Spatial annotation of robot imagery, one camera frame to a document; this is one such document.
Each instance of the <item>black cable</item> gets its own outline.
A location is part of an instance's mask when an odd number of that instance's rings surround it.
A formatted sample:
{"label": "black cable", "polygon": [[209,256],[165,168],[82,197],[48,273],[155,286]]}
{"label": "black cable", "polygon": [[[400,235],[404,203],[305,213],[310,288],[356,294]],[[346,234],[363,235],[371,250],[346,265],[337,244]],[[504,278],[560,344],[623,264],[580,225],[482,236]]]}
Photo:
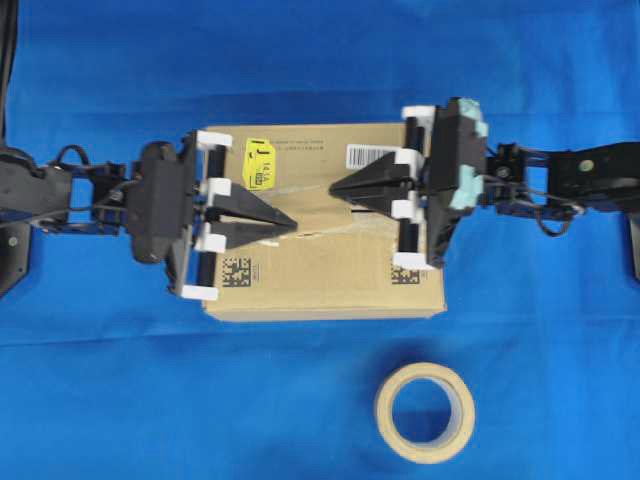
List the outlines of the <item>black cable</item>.
{"label": "black cable", "polygon": [[539,160],[548,160],[549,159],[549,155],[554,153],[554,152],[547,152],[547,151],[544,151],[544,150],[536,150],[534,148],[527,148],[527,147],[522,147],[522,146],[518,146],[517,148],[518,148],[519,151],[525,153],[525,159],[537,158]]}
{"label": "black cable", "polygon": [[536,219],[536,223],[540,227],[540,230],[542,230],[542,232],[545,235],[548,235],[553,238],[564,235],[565,233],[567,233],[567,231],[569,231],[569,227],[571,226],[571,220],[565,220],[564,223],[562,224],[562,227],[560,227],[560,230],[551,230],[542,221],[542,217],[540,216],[539,210],[534,210],[533,215],[534,215],[534,218]]}
{"label": "black cable", "polygon": [[627,195],[626,197],[618,197],[618,198],[616,198],[614,196],[610,196],[608,198],[608,200],[610,200],[613,203],[616,203],[616,202],[629,202],[631,200],[638,200],[638,199],[640,199],[640,194],[638,194],[638,193],[635,193],[633,195]]}
{"label": "black cable", "polygon": [[6,145],[6,102],[18,33],[18,0],[0,2],[0,144]]}
{"label": "black cable", "polygon": [[8,227],[12,227],[14,225],[20,225],[23,223],[32,223],[32,222],[37,222],[38,220],[46,220],[50,217],[55,217],[57,215],[63,215],[65,213],[71,213],[71,212],[86,212],[88,210],[113,210],[117,212],[126,211],[126,208],[123,208],[123,207],[112,207],[104,204],[111,200],[111,196],[114,193],[119,192],[132,185],[135,185],[138,182],[139,180],[125,180],[124,182],[120,182],[111,190],[109,190],[109,193],[104,198],[100,199],[99,201],[97,201],[92,205],[89,205],[88,207],[69,207],[69,208],[63,208],[60,210],[51,210],[49,212],[33,215],[31,217],[23,218],[21,220],[14,220],[12,222],[0,223],[0,230],[2,230],[3,228],[8,228]]}
{"label": "black cable", "polygon": [[503,180],[502,178],[493,177],[491,175],[483,175],[483,176],[484,176],[484,178],[487,178],[487,179],[495,182],[493,185],[503,185],[505,187],[514,187],[514,188],[517,188],[518,190],[520,190],[521,192],[533,193],[534,195],[540,195],[541,197],[547,197],[547,198],[550,198],[552,200],[557,200],[558,202],[562,202],[564,204],[571,205],[573,207],[577,207],[581,211],[584,211],[584,207],[582,205],[580,205],[580,203],[577,200],[574,200],[574,199],[571,199],[571,198],[559,197],[557,195],[553,195],[553,194],[548,193],[548,192],[543,192],[542,190],[535,190],[533,188],[529,188],[524,183],[507,182],[506,180]]}
{"label": "black cable", "polygon": [[80,162],[82,162],[82,165],[84,167],[90,167],[91,166],[91,162],[89,161],[89,155],[87,155],[87,152],[84,151],[84,148],[82,148],[80,145],[67,145],[66,147],[63,147],[59,152],[58,155],[56,155],[56,158],[53,159],[52,161],[50,161],[48,163],[48,165],[51,166],[58,166],[58,167],[63,167],[63,166],[68,166],[68,164],[63,163],[62,159],[64,158],[64,156],[67,154],[67,152],[69,150],[73,150],[74,152],[76,152],[78,154],[78,157],[80,157]]}

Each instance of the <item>black bracket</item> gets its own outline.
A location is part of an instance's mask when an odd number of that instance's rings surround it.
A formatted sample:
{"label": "black bracket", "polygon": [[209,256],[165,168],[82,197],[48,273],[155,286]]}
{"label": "black bracket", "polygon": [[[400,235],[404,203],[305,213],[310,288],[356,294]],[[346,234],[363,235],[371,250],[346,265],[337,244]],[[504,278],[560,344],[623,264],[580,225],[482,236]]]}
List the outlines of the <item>black bracket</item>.
{"label": "black bracket", "polygon": [[0,297],[29,273],[30,225],[0,229]]}

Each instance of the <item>tape roll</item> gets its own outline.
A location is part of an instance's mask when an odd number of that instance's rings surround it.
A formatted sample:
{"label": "tape roll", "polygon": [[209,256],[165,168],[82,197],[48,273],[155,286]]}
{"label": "tape roll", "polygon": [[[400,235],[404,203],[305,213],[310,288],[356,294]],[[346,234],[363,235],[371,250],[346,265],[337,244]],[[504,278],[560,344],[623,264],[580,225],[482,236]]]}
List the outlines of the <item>tape roll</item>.
{"label": "tape roll", "polygon": [[[414,380],[431,380],[442,388],[451,404],[451,418],[444,432],[426,443],[402,437],[393,423],[396,395]],[[476,409],[469,389],[451,369],[435,363],[412,363],[396,370],[380,387],[375,402],[378,430],[400,456],[415,463],[440,463],[456,455],[471,438]]]}

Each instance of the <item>barcode sticker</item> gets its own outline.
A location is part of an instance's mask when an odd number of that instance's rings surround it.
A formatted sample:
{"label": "barcode sticker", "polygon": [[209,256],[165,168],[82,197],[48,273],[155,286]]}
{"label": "barcode sticker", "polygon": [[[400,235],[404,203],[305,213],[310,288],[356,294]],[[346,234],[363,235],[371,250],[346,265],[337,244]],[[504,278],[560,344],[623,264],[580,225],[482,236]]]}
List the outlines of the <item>barcode sticker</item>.
{"label": "barcode sticker", "polygon": [[276,149],[268,139],[247,138],[242,178],[251,191],[269,190],[275,186]]}
{"label": "barcode sticker", "polygon": [[251,286],[251,258],[236,257],[222,260],[222,286],[225,288]]}
{"label": "barcode sticker", "polygon": [[387,153],[397,152],[398,150],[400,150],[400,147],[350,143],[347,145],[347,168],[349,170],[360,170],[384,157]]}

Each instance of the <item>blue background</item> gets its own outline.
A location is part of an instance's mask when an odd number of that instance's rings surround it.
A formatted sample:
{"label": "blue background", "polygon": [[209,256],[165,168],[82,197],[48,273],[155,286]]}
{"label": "blue background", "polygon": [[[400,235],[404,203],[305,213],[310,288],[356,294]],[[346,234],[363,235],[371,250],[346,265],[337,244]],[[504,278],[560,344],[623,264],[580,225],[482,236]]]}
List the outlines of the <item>blue background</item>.
{"label": "blue background", "polygon": [[[638,140],[638,7],[32,0],[8,140],[40,163],[68,143],[129,162],[204,125],[395,121],[454,95],[481,102],[492,145]],[[233,325],[166,294],[126,236],[38,234],[0,301],[0,478],[637,478],[626,242],[617,214],[550,239],[479,211],[447,256],[445,314]],[[476,401],[441,465],[400,459],[373,420],[378,385],[418,360]]]}

